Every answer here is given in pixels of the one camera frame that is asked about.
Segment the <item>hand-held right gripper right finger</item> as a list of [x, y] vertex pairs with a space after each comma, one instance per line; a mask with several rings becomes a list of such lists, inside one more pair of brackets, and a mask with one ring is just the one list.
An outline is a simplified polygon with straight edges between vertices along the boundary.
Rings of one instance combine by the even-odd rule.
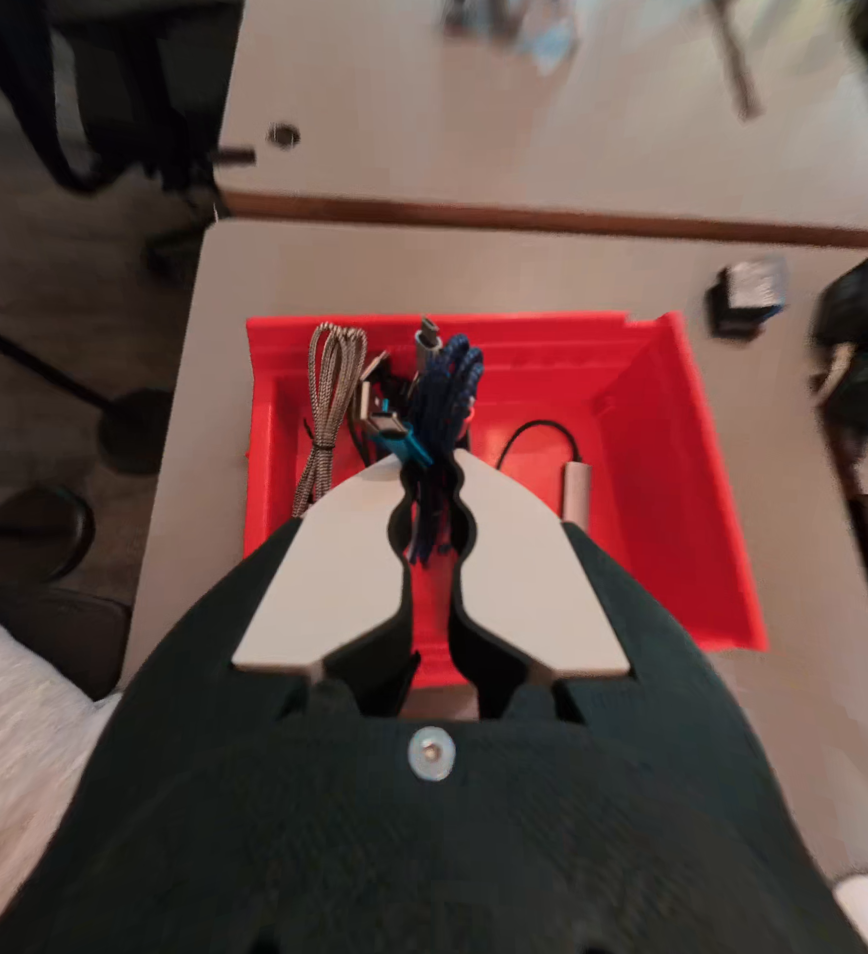
[[572, 545], [575, 526], [468, 450], [455, 451], [453, 475], [449, 650], [479, 718], [501, 716], [524, 685], [630, 675]]

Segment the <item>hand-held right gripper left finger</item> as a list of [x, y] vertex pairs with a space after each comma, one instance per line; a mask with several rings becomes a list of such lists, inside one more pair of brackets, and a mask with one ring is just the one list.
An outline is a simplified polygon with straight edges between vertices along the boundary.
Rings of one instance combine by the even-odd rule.
[[412, 499], [395, 456], [359, 471], [294, 520], [296, 531], [232, 659], [241, 671], [342, 682], [362, 713], [395, 715], [419, 663]]

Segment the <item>red plastic bin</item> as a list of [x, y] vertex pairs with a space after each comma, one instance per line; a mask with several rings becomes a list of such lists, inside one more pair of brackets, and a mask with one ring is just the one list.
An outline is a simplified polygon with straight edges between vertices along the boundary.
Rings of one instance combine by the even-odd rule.
[[[726, 468], [683, 319], [620, 312], [434, 315], [483, 352], [469, 447], [494, 466], [519, 426], [559, 423], [591, 466], [587, 533], [703, 650], [769, 647]], [[291, 515], [309, 456], [308, 352], [324, 322], [365, 330], [367, 360], [416, 368], [420, 316], [253, 317], [244, 555]]]

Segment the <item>grey desk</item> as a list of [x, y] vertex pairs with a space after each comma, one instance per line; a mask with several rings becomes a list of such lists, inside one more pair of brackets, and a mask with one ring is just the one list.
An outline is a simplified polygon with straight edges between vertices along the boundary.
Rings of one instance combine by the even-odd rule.
[[868, 582], [809, 395], [813, 301], [863, 253], [790, 247], [786, 310], [746, 347], [704, 295], [750, 244], [221, 221], [207, 232], [120, 686], [241, 558], [254, 316], [679, 311], [714, 416], [771, 650], [712, 661], [833, 881], [868, 870]]
[[232, 211], [868, 248], [868, 68], [836, 2], [575, 2], [557, 56], [447, 5], [246, 2]]

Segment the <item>silver usb plug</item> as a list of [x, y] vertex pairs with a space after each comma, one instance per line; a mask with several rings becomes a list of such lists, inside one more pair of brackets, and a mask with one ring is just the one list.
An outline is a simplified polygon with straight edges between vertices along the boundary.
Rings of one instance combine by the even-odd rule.
[[397, 411], [390, 397], [391, 387], [391, 354], [385, 349], [363, 368], [352, 399], [352, 423], [366, 438], [392, 431]]

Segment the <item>black round stand base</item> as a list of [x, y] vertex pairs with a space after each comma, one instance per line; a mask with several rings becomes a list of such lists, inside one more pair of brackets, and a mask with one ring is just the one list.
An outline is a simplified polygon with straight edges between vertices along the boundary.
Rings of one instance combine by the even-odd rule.
[[81, 565], [95, 534], [82, 496], [61, 485], [29, 486], [0, 504], [0, 580], [57, 582]]
[[141, 388], [118, 398], [107, 397], [2, 334], [0, 355], [99, 411], [97, 446], [111, 470], [133, 476], [153, 476], [160, 471], [173, 403], [170, 391]]

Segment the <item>dark chair seat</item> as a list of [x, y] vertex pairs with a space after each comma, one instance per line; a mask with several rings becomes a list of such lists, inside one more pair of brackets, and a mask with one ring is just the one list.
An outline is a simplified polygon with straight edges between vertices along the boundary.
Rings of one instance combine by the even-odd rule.
[[119, 683], [131, 609], [117, 600], [0, 580], [0, 626], [92, 700]]

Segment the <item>black power adapter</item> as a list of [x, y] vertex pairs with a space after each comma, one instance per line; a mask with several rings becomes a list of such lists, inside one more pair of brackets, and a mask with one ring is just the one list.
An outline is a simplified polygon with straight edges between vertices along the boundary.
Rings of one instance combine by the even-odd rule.
[[726, 266], [706, 292], [711, 336], [717, 340], [755, 340], [765, 324], [785, 309], [787, 289], [784, 256], [760, 256]]

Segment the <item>person's grey hoodie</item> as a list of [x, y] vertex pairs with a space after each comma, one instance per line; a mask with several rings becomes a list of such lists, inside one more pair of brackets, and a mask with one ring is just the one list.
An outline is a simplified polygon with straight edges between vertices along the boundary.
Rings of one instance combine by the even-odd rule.
[[46, 851], [121, 697], [92, 700], [0, 626], [0, 914]]

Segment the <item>black office chair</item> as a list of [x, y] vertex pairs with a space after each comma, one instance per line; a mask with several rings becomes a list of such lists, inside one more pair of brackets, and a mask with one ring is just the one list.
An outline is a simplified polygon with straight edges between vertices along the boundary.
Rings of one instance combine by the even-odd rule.
[[[215, 190], [245, 2], [0, 1], [0, 92], [47, 173], [90, 196], [140, 168]], [[65, 146], [54, 41], [72, 55], [87, 158]]]

